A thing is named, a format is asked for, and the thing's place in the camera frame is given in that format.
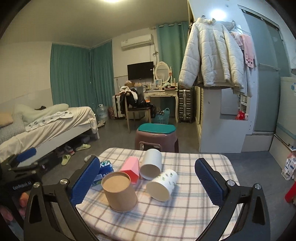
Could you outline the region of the person's left hand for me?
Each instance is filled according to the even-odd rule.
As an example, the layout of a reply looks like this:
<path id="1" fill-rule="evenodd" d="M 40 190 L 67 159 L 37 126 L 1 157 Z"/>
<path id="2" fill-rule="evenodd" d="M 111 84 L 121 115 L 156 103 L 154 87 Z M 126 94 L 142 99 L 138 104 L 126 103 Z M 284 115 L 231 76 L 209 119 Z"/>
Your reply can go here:
<path id="1" fill-rule="evenodd" d="M 9 224 L 15 220 L 18 225 L 23 228 L 24 217 L 26 214 L 26 208 L 29 200 L 29 195 L 24 192 L 17 195 L 18 201 L 14 197 L 2 197 L 1 198 L 1 215 L 4 221 Z"/>

